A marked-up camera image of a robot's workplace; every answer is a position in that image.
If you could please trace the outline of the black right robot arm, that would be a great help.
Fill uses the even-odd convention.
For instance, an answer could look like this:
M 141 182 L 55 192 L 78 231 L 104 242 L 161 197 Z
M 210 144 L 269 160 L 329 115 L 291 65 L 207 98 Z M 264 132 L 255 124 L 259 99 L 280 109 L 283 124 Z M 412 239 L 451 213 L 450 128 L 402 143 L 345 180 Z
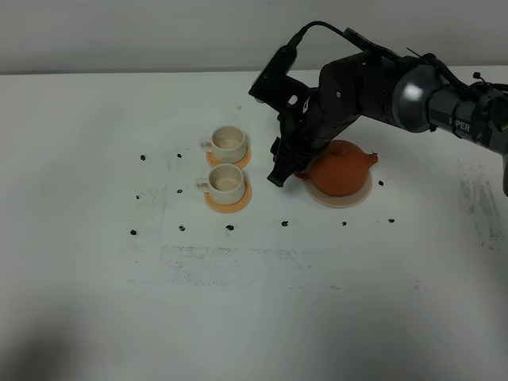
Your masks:
M 302 112 L 281 121 L 272 145 L 277 187 L 304 170 L 360 116 L 408 132 L 443 129 L 507 157 L 507 87 L 446 79 L 434 56 L 396 61 L 363 52 L 326 64 Z

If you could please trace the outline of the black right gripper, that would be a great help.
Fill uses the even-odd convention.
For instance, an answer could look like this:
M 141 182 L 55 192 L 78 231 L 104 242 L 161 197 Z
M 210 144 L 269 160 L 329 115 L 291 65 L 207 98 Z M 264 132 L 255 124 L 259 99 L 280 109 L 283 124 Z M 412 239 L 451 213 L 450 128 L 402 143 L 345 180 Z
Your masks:
M 282 187 L 360 116 L 391 123 L 392 75 L 393 61 L 375 53 L 326 64 L 318 87 L 306 90 L 298 110 L 278 116 L 281 137 L 270 149 L 274 167 L 267 180 Z

